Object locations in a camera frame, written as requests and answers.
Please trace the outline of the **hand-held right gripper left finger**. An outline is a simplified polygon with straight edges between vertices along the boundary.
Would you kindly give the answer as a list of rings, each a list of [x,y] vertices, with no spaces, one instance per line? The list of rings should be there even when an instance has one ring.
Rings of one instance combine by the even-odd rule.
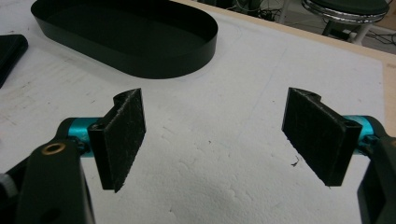
[[[103,189],[118,192],[130,173],[146,133],[142,92],[124,91],[101,118],[68,118],[57,130],[58,139],[77,144],[82,157],[93,157]]]

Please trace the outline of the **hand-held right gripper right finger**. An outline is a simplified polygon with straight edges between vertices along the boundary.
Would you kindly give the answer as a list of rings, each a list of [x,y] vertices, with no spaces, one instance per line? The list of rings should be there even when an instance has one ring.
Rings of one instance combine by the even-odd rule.
[[[341,116],[311,91],[288,90],[282,132],[317,177],[328,187],[342,185],[354,153],[370,157],[387,135],[371,116]]]

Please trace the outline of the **white foam mat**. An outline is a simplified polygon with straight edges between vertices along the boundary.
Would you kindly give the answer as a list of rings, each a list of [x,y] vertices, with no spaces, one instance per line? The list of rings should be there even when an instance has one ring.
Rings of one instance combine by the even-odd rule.
[[[132,77],[46,38],[31,0],[0,0],[0,35],[28,50],[0,88],[0,172],[48,142],[70,117],[101,117],[142,91],[147,132],[119,192],[83,167],[98,224],[360,224],[355,156],[341,187],[325,186],[281,126],[289,88],[342,115],[384,116],[380,61],[217,14],[217,50],[184,77]]]

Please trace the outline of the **black oval tray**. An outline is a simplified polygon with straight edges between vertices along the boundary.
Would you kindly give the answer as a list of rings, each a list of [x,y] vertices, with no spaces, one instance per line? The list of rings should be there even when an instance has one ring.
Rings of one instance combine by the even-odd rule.
[[[171,0],[36,0],[48,38],[135,77],[182,77],[216,51],[218,24]]]

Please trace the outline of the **round chrome-rimmed stool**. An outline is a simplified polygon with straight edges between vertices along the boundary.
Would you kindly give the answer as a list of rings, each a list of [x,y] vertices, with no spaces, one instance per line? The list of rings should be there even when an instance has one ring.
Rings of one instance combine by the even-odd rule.
[[[302,0],[304,9],[328,22],[322,35],[329,36],[336,23],[359,26],[349,35],[350,43],[360,45],[374,23],[382,21],[389,12],[387,0]]]

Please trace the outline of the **black flat case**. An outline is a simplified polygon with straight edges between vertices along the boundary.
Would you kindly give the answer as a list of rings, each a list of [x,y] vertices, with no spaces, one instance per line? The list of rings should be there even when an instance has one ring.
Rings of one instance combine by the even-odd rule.
[[[23,35],[0,35],[0,89],[27,49],[28,41]]]

